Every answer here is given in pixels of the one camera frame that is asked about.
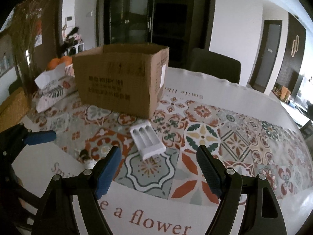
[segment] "floral tile pattern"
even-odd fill
[[[156,158],[143,161],[137,148],[133,147],[115,181],[137,191],[167,199],[178,155],[179,150],[167,148]]]
[[[169,199],[195,205],[218,204],[201,172],[193,151],[182,151],[179,155]]]
[[[270,183],[275,195],[277,196],[277,175],[276,175],[276,166],[275,165],[263,165],[263,164],[255,164],[254,167],[255,176],[257,174],[264,174]]]
[[[274,164],[274,157],[270,148],[263,142],[260,136],[255,136],[250,139],[250,149],[253,163],[255,164]]]
[[[221,130],[221,155],[223,159],[253,163],[249,143],[241,134],[232,129],[224,132],[225,131]]]
[[[294,185],[295,176],[292,174],[292,169],[289,166],[276,167],[277,172],[277,197],[283,198],[287,195],[295,194]]]
[[[55,130],[57,144],[78,161],[81,150],[104,158],[119,146],[115,181],[163,199],[196,205],[219,203],[196,161],[205,145],[214,158],[239,174],[266,176],[278,199],[313,186],[312,158],[299,132],[230,110],[165,94],[151,118],[165,153],[142,161],[129,128],[145,120],[82,104],[73,93],[45,112],[31,110],[40,130]],[[243,195],[240,204],[245,203]]]
[[[196,152],[199,146],[205,145],[209,152],[214,152],[220,145],[218,134],[217,128],[205,123],[190,122],[184,132],[185,147]]]
[[[219,123],[219,108],[214,106],[187,101],[188,109],[185,114],[190,122],[204,122],[211,127],[216,127]]]
[[[180,149],[185,126],[188,124],[186,118],[179,114],[169,115],[162,110],[156,110],[151,124],[166,147]]]
[[[184,111],[187,108],[188,106],[183,99],[165,95],[159,102],[157,110],[164,110],[167,114],[180,114],[184,117]]]

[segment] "white basket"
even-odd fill
[[[65,74],[72,76],[72,77],[75,77],[73,64],[65,67]]]
[[[130,134],[139,150],[142,160],[162,154],[166,150],[149,121],[131,126]]]

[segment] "orange fruit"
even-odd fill
[[[62,56],[61,59],[60,59],[60,63],[65,63],[65,66],[69,66],[71,65],[73,62],[72,62],[72,58],[70,56]]]
[[[46,68],[47,71],[55,69],[60,64],[60,59],[59,58],[53,58],[49,63]]]

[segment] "wooden door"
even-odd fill
[[[34,62],[44,71],[51,59],[58,57],[59,48],[59,3],[60,0],[47,0],[41,15],[42,44],[35,47]]]

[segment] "door handle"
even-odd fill
[[[151,24],[152,24],[152,19],[151,19],[151,17],[149,17],[149,21],[148,21],[148,30],[149,30],[149,32],[151,32]]]

